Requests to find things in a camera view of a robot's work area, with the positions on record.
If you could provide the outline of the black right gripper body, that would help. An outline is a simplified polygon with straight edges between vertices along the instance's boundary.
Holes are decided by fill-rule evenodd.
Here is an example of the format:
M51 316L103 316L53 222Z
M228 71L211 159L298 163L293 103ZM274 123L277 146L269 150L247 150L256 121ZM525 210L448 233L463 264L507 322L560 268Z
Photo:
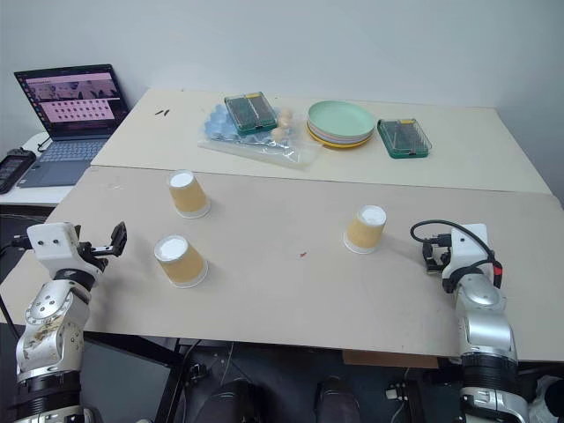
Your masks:
M431 269L443 270L451 258L451 235L438 234L430 241L431 246Z

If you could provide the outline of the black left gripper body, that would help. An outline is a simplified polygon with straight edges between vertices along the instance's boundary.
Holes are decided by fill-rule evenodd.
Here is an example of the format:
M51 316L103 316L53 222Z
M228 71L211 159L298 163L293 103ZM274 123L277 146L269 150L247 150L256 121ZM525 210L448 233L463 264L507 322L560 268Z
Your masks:
M80 229L81 225L75 225L72 229L72 235L74 236L72 268L83 271L93 278L101 278L108 265L108 260L95 256L92 244L89 241L81 241L79 239Z

